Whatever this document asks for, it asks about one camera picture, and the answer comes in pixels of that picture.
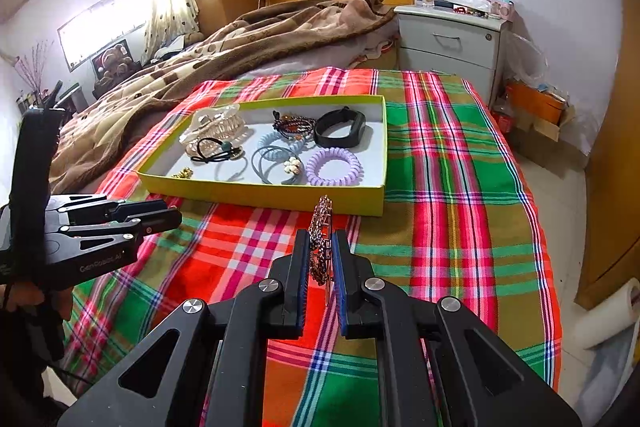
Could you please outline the left hand holding gripper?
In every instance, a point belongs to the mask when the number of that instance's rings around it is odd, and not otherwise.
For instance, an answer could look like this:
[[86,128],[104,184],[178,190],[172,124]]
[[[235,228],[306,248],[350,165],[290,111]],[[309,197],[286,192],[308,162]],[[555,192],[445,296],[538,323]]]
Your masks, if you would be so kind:
[[[52,306],[58,311],[64,321],[70,321],[73,309],[73,288],[64,291],[53,291]],[[40,288],[30,282],[18,282],[12,286],[1,286],[1,303],[4,309],[14,312],[18,308],[37,306],[44,301],[44,294]]]

